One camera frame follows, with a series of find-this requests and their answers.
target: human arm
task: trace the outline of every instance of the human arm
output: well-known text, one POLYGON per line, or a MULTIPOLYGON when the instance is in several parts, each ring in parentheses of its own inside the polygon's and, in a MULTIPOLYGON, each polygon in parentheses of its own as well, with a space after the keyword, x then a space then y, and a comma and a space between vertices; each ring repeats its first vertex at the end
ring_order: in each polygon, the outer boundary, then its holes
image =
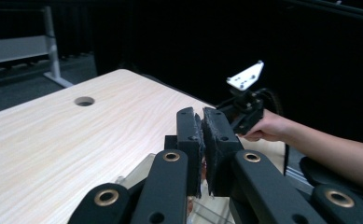
POLYGON ((363 187, 363 143, 322 133, 269 110, 243 137, 250 141, 283 141, 363 187))

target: dark background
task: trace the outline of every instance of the dark background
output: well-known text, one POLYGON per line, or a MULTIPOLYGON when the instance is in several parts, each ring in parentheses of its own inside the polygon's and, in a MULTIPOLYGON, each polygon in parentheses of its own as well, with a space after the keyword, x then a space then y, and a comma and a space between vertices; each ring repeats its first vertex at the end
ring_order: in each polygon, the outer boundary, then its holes
MULTIPOLYGON (((362 1, 343 2, 363 8, 362 1)), ((61 57, 93 50, 98 74, 130 69, 218 105, 230 97, 226 77, 262 60, 252 90, 276 91, 290 119, 363 142, 363 19, 276 0, 132 0, 52 10, 61 57)))

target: human hand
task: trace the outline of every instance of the human hand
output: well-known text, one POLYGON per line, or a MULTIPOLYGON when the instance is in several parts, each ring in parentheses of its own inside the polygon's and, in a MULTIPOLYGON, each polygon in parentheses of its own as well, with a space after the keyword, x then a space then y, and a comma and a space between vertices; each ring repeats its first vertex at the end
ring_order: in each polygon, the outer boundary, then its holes
POLYGON ((271 142, 282 141, 286 121, 287 119, 265 109, 263 118, 247 134, 239 134, 239 137, 251 142, 257 142, 259 139, 271 142))

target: white metal plate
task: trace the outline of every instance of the white metal plate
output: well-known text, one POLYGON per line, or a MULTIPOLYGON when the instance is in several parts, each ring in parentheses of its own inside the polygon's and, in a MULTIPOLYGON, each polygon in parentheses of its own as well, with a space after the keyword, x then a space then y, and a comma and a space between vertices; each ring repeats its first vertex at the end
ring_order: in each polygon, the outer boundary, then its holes
POLYGON ((232 87, 239 91, 247 90, 252 84, 254 84, 262 71, 264 63, 262 61, 257 62, 253 66, 245 69, 243 72, 237 74, 234 77, 228 77, 227 82, 232 87))

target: light wood tabletop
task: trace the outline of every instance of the light wood tabletop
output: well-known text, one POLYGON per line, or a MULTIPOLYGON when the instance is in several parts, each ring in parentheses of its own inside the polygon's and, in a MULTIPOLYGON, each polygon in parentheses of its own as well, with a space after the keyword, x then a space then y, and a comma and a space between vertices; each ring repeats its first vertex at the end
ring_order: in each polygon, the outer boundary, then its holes
MULTIPOLYGON (((189 106, 210 105, 117 70, 1 111, 0 223, 66 223, 89 190, 163 150, 189 106)), ((283 170, 284 144, 244 144, 283 170)))

